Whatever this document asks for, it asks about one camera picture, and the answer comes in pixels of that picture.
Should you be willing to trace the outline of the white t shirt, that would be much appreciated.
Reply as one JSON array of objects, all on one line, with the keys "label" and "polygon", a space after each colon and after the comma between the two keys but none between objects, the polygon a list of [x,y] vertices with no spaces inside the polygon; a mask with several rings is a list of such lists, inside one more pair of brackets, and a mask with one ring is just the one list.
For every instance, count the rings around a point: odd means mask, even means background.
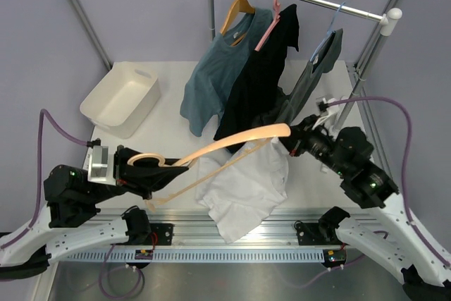
[{"label": "white t shirt", "polygon": [[[244,144],[229,162],[246,154],[258,142]],[[223,169],[195,188],[195,200],[217,216],[249,212],[268,216],[287,199],[288,151],[278,138]]]}]

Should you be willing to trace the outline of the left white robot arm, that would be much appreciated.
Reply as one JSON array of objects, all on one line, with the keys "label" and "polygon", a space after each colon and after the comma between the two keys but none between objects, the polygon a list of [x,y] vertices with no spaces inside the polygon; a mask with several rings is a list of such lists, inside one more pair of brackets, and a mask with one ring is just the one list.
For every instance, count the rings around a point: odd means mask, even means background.
[{"label": "left white robot arm", "polygon": [[44,180],[45,205],[38,215],[12,233],[1,234],[1,280],[40,275],[71,254],[102,245],[141,245],[152,226],[145,210],[133,206],[117,219],[99,226],[86,223],[106,200],[130,193],[151,199],[154,192],[189,170],[177,159],[143,158],[119,146],[94,146],[88,168],[56,166]]}]

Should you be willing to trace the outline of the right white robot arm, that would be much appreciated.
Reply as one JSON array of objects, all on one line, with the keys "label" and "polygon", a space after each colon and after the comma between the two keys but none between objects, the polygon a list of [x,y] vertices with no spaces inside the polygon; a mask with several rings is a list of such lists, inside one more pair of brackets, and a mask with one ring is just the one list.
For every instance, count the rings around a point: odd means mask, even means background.
[{"label": "right white robot arm", "polygon": [[326,242],[339,240],[357,248],[382,266],[401,284],[410,300],[449,300],[450,269],[420,242],[417,222],[408,213],[402,193],[391,177],[371,160],[373,145],[359,127],[343,128],[332,137],[317,116],[291,127],[281,143],[291,156],[303,153],[336,173],[345,195],[378,220],[395,243],[367,230],[348,212],[333,207],[319,219],[319,235]]}]

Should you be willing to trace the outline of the beige plastic hanger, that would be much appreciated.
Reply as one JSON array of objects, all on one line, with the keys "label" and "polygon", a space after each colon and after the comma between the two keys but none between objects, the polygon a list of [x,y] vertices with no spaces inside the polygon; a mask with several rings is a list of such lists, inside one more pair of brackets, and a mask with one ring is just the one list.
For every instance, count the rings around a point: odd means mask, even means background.
[{"label": "beige plastic hanger", "polygon": [[290,136],[290,134],[291,134],[291,130],[287,124],[278,123],[278,124],[266,125],[266,126],[262,126],[262,127],[258,127],[258,128],[253,128],[251,130],[246,130],[244,132],[236,133],[229,137],[225,137],[221,140],[215,141],[215,142],[211,143],[210,145],[207,145],[201,149],[198,149],[196,152],[191,153],[190,155],[179,159],[174,164],[172,164],[172,166],[177,167],[177,166],[183,166],[185,164],[188,164],[188,166],[191,166],[192,163],[195,163],[198,158],[204,156],[205,154],[214,152],[218,149],[223,149],[223,148],[229,147],[231,145],[237,145],[240,143],[246,143],[246,142],[251,142],[251,141],[255,141],[255,140],[265,139],[264,142],[260,142],[253,149],[249,150],[246,154],[236,158],[234,161],[230,162],[229,164],[220,167],[217,171],[214,171],[211,174],[199,179],[195,183],[188,185],[186,188],[180,190],[179,192],[173,193],[173,194],[167,196],[166,198],[146,199],[145,204],[150,211],[155,212],[156,206],[161,206],[161,205],[171,201],[172,199],[175,199],[179,195],[187,192],[188,190],[196,187],[200,183],[203,183],[205,180],[207,180],[208,178],[221,172],[223,169],[226,169],[227,167],[231,166],[235,162],[241,160],[242,158],[246,157],[247,155],[250,155],[252,152],[255,152],[258,149],[262,148],[264,145],[269,143],[274,137],[288,137],[288,136]]}]

